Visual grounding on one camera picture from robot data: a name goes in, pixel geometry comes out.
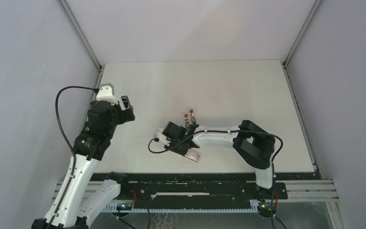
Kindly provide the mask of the red white staple box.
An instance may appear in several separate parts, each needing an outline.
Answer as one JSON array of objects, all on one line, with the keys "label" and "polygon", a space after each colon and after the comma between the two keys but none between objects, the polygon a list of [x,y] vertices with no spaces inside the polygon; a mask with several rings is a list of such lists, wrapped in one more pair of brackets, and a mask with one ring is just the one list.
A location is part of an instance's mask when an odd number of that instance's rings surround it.
[{"label": "red white staple box", "polygon": [[194,161],[194,162],[198,162],[201,155],[198,152],[192,151],[192,150],[188,150],[186,152],[186,154],[184,155],[185,158]]}]

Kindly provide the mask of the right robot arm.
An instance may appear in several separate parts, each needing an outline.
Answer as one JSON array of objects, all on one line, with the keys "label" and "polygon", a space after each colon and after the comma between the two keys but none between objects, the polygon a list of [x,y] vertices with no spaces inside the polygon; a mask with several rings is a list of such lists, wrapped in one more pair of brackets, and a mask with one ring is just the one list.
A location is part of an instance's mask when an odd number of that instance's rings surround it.
[{"label": "right robot arm", "polygon": [[274,158],[283,145],[280,137],[268,133],[249,120],[240,125],[211,128],[199,124],[178,126],[169,122],[158,128],[154,137],[164,144],[164,149],[186,155],[190,149],[203,147],[225,147],[234,149],[239,156],[255,169],[256,192],[261,198],[270,198],[275,193]]}]

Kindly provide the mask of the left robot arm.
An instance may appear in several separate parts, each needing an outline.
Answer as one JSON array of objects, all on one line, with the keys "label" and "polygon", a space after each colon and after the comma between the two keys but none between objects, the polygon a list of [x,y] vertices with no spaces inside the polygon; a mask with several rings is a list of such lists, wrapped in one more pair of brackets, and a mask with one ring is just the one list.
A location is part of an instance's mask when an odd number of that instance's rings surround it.
[{"label": "left robot arm", "polygon": [[88,229],[110,202],[126,198],[130,186],[127,176],[111,172],[98,191],[83,201],[88,183],[111,144],[116,126],[135,120],[128,96],[95,100],[88,110],[88,120],[75,138],[66,179],[51,208],[43,218],[35,219],[33,229]]}]

